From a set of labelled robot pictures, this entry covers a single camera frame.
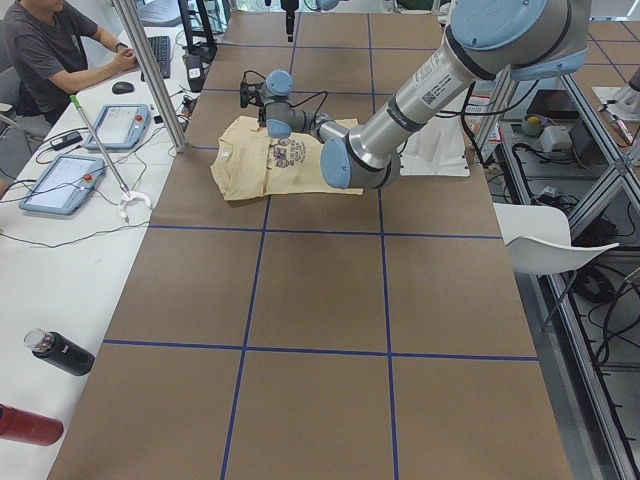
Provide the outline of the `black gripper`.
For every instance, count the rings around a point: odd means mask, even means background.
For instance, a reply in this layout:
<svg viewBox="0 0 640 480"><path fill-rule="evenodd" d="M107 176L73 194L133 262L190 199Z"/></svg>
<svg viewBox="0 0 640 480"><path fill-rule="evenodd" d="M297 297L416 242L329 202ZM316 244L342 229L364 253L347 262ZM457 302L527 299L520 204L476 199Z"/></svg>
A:
<svg viewBox="0 0 640 480"><path fill-rule="evenodd" d="M285 27L287 41L293 42L294 36L294 13L298 10L298 0L280 0L281 9L286 12Z"/></svg>
<svg viewBox="0 0 640 480"><path fill-rule="evenodd" d="M264 83L250 83L246 80L240 82L240 107L248 108L255 106L258 108L258 124L266 124L266 109L262 98L262 87Z"/></svg>

